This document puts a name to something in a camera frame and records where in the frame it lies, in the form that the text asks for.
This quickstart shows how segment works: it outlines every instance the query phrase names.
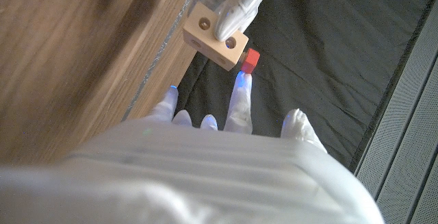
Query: glove fingertip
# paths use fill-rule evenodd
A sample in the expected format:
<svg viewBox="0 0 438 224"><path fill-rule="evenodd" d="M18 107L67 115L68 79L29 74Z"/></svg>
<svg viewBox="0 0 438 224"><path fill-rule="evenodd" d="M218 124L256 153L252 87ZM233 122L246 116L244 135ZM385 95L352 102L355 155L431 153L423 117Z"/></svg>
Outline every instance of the glove fingertip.
<svg viewBox="0 0 438 224"><path fill-rule="evenodd" d="M149 112L145 119L150 121L171 122L178 102L178 89L171 86L163 99Z"/></svg>
<svg viewBox="0 0 438 224"><path fill-rule="evenodd" d="M187 112L187 110L181 110L173 118L172 124L185 125L185 126L191 127L192 126L192 119L190 118L190 115Z"/></svg>
<svg viewBox="0 0 438 224"><path fill-rule="evenodd" d="M299 109L287 113L281 128L281 138L309 142L327 153L324 145L315 133L307 115Z"/></svg>
<svg viewBox="0 0 438 224"><path fill-rule="evenodd" d="M214 36L223 42L240 27L246 13L240 7L239 0L226 0L219 12Z"/></svg>
<svg viewBox="0 0 438 224"><path fill-rule="evenodd" d="M245 88L251 90L253 87L253 76L244 71L240 71L235 78L234 88Z"/></svg>
<svg viewBox="0 0 438 224"><path fill-rule="evenodd" d="M216 122L216 119L214 118L213 115L208 114L204 117L200 128L217 131L218 130L218 123Z"/></svg>

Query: black cloth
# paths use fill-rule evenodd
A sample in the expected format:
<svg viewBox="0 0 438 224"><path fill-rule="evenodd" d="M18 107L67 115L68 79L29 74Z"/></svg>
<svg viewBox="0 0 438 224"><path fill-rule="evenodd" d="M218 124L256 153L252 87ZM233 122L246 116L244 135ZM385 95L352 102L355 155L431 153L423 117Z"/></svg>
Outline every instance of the black cloth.
<svg viewBox="0 0 438 224"><path fill-rule="evenodd" d="M327 151L349 167L428 0L263 0L245 34L261 57L253 72L253 133L280 135L300 108ZM179 84L177 112L224 127L239 66L197 53Z"/></svg>

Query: finger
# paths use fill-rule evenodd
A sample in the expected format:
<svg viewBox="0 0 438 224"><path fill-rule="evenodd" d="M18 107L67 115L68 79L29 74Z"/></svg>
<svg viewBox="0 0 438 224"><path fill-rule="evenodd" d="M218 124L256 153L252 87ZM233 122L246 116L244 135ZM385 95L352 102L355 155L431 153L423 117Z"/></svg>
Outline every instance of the finger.
<svg viewBox="0 0 438 224"><path fill-rule="evenodd" d="M171 86L164 98L150 112L145 119L150 121L171 122L178 102L178 89Z"/></svg>
<svg viewBox="0 0 438 224"><path fill-rule="evenodd" d="M173 118L172 124L192 126L192 119L187 110L181 110Z"/></svg>
<svg viewBox="0 0 438 224"><path fill-rule="evenodd" d="M201 129L218 130L218 123L213 115L208 114L204 117L203 122L201 123Z"/></svg>
<svg viewBox="0 0 438 224"><path fill-rule="evenodd" d="M224 131L245 134L253 132L253 123L251 121L252 85L253 78L251 74L242 71L237 74Z"/></svg>
<svg viewBox="0 0 438 224"><path fill-rule="evenodd" d="M261 1L263 0L225 0L216 23L215 37L223 42L238 28L241 27L243 32L255 18Z"/></svg>
<svg viewBox="0 0 438 224"><path fill-rule="evenodd" d="M322 145L320 139L316 136L315 130L313 130L313 127L310 125L307 115L299 109L291 110L285 117L283 127L281 128L281 138L310 142L327 153L324 145Z"/></svg>

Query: wooden table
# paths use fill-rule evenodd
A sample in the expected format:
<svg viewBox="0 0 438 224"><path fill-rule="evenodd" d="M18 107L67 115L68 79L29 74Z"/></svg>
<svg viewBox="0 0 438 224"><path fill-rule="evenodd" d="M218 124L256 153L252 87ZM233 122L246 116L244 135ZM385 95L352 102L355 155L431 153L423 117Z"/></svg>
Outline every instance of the wooden table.
<svg viewBox="0 0 438 224"><path fill-rule="evenodd" d="M0 0L0 163L54 162L146 115L195 53L185 2Z"/></svg>

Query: metal grate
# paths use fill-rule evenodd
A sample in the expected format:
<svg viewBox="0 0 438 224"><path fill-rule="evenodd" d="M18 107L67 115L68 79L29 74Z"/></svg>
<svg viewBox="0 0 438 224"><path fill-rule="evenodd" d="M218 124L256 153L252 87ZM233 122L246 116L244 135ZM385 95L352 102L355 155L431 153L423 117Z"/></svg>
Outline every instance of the metal grate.
<svg viewBox="0 0 438 224"><path fill-rule="evenodd" d="M438 143L438 64L435 64L383 184L378 205L388 223L406 223L435 159Z"/></svg>
<svg viewBox="0 0 438 224"><path fill-rule="evenodd" d="M358 170L357 178L375 198L385 181L438 51L438 4L418 36L391 100Z"/></svg>
<svg viewBox="0 0 438 224"><path fill-rule="evenodd" d="M411 223L436 223L438 221L438 160L435 158L432 171L418 202Z"/></svg>

